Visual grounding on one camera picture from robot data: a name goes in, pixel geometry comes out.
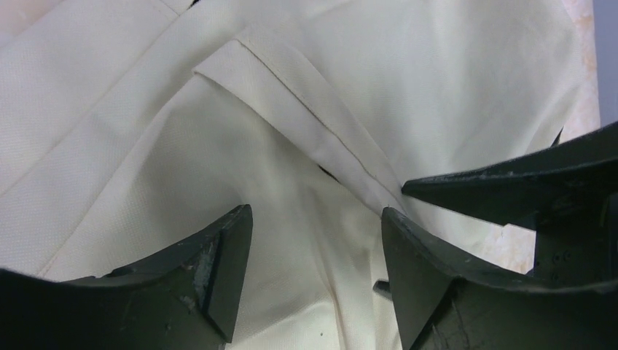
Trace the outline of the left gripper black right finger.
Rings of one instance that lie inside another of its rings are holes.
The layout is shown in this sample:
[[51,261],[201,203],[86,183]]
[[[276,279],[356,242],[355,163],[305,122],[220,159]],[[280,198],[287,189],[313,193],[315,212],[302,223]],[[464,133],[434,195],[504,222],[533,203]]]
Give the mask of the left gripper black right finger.
[[482,260],[391,207],[381,215],[404,349],[615,349],[617,283],[558,287]]

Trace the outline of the beige canvas student bag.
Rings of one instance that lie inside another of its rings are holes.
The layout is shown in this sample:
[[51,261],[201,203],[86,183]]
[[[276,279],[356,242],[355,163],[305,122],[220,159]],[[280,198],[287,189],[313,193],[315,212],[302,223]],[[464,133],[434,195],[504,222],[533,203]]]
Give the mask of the beige canvas student bag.
[[233,349],[399,349],[380,213],[548,147],[584,82],[561,1],[63,1],[1,48],[1,266],[103,275],[247,203]]

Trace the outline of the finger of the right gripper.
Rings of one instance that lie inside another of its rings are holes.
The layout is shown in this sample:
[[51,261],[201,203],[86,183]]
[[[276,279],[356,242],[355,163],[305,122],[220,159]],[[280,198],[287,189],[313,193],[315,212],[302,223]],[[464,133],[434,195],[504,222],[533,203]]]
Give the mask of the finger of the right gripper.
[[491,166],[405,182],[406,196],[528,229],[591,211],[617,193],[617,124]]

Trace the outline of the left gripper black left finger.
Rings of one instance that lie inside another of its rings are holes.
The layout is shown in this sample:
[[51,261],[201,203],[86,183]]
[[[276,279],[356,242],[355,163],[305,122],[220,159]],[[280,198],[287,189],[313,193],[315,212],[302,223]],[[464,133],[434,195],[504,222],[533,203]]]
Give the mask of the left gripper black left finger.
[[223,349],[251,246],[251,207],[105,276],[1,271],[3,349]]

